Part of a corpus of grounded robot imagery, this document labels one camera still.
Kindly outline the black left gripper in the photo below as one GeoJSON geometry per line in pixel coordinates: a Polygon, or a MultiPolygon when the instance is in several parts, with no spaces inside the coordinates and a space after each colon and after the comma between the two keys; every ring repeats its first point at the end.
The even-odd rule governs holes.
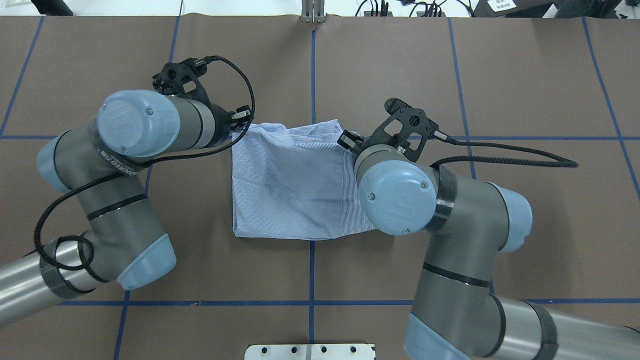
{"type": "MultiPolygon", "coordinates": [[[[212,138],[207,143],[208,148],[220,146],[227,140],[230,132],[241,132],[253,119],[253,111],[249,105],[243,105],[235,112],[227,111],[217,104],[211,104],[209,109],[213,115],[215,127],[212,138]]],[[[358,153],[364,141],[365,138],[359,133],[345,129],[338,137],[337,144],[351,153],[358,153]]]]}

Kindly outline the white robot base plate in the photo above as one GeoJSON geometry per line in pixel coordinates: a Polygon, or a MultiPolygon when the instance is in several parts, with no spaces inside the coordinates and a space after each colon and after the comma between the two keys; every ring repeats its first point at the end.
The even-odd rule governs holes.
{"type": "Polygon", "coordinates": [[[376,360],[374,344],[254,344],[247,347],[245,360],[376,360]]]}

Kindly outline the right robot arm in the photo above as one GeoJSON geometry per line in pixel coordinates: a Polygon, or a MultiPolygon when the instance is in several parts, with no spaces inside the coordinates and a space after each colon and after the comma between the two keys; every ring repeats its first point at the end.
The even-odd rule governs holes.
{"type": "Polygon", "coordinates": [[[491,182],[416,164],[409,151],[345,130],[359,202],[378,230],[430,234],[408,315],[412,360],[637,360],[639,330],[492,294],[496,259],[533,225],[530,203],[491,182]]]}

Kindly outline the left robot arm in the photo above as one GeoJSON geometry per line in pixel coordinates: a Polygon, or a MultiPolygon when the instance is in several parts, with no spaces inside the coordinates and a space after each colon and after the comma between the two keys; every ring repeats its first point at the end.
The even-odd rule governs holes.
{"type": "Polygon", "coordinates": [[[171,272],[175,251],[138,174],[157,162],[227,149],[235,125],[247,130],[249,105],[226,111],[206,100],[124,89],[109,95],[87,125],[61,133],[38,153],[41,177],[62,196],[39,217],[34,251],[1,268],[1,326],[116,281],[144,287],[171,272]],[[47,218],[77,198],[90,228],[42,241],[47,218]]]}

